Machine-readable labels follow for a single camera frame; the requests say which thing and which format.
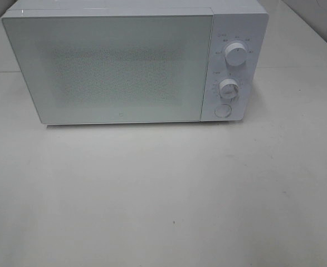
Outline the round white door button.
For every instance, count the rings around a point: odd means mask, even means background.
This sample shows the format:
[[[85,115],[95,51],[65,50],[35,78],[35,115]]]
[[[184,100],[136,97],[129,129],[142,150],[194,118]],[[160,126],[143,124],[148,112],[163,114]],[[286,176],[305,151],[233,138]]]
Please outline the round white door button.
[[[232,107],[228,104],[221,104],[214,109],[215,116],[219,118],[228,118],[231,115]]]

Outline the white microwave knob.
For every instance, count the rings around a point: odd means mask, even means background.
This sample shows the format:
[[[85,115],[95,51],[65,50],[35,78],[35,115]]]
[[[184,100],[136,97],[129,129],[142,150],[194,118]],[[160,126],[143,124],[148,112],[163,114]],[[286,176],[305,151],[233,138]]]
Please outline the white microwave knob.
[[[218,85],[219,94],[224,99],[233,99],[238,95],[239,86],[232,78],[221,81]]]
[[[230,66],[239,66],[247,59],[247,48],[242,42],[232,42],[224,49],[224,57]]]

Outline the white microwave oven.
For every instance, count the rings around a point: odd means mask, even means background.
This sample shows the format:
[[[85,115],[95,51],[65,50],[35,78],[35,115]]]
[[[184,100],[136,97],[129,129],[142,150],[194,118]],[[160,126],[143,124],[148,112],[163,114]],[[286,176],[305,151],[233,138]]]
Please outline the white microwave oven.
[[[212,17],[201,118],[183,122],[241,120],[269,20],[258,1],[17,1],[5,12],[2,23],[4,18],[154,16]],[[239,66],[230,66],[224,57],[224,49],[232,42],[242,42],[247,48],[247,59]],[[222,98],[218,89],[227,78],[234,79],[239,86],[238,95],[229,100]],[[215,116],[214,109],[221,104],[232,107],[228,118]]]

